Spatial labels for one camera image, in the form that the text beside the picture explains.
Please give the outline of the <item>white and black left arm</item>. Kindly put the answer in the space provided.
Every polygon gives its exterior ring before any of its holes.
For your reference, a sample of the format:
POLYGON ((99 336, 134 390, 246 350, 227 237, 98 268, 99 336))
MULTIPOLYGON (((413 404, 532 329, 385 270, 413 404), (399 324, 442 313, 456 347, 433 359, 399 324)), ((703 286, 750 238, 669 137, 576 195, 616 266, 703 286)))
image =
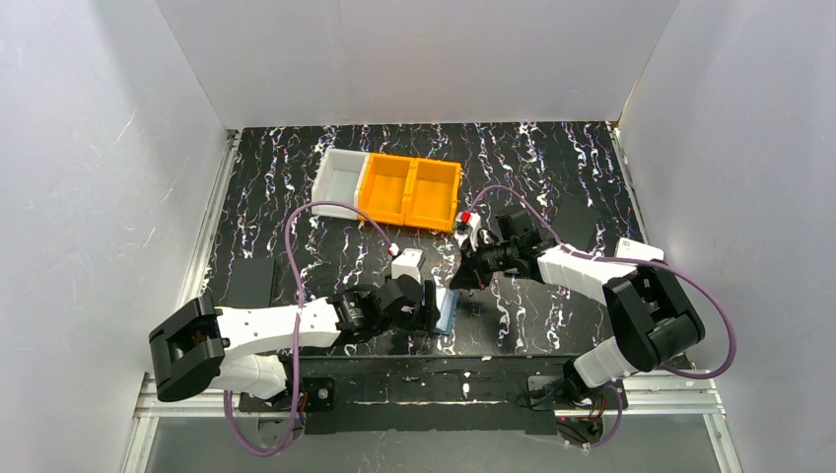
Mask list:
POLYGON ((456 303, 456 292, 409 275, 303 306, 227 307, 194 298, 149 335, 157 397, 177 402, 212 388, 268 400, 301 373, 279 351, 355 345, 392 329, 447 334, 456 303))

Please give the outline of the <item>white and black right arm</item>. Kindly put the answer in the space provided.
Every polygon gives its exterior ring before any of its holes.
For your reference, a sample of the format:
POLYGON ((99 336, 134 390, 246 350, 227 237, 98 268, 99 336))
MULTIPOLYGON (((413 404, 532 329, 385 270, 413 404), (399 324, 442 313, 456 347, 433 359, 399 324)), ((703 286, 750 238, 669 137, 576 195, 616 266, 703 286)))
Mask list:
POLYGON ((544 236, 523 213, 496 219, 497 234, 477 214, 454 220, 459 266, 452 290, 484 290, 497 273, 562 287, 603 305, 613 334, 567 362, 561 376, 530 392, 526 402, 551 397, 579 403, 637 372, 651 372, 705 337, 705 327, 676 277, 657 260, 603 262, 544 236))

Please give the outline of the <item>blue card holder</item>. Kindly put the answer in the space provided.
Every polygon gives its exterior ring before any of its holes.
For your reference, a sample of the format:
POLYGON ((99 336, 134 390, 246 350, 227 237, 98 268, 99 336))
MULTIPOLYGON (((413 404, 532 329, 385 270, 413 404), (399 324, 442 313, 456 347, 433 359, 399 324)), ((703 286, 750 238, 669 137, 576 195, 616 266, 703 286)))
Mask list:
POLYGON ((436 289, 436 308, 439 318, 436 321, 432 332, 441 335, 450 335, 453 332, 453 324, 457 311, 459 292, 446 287, 436 289))

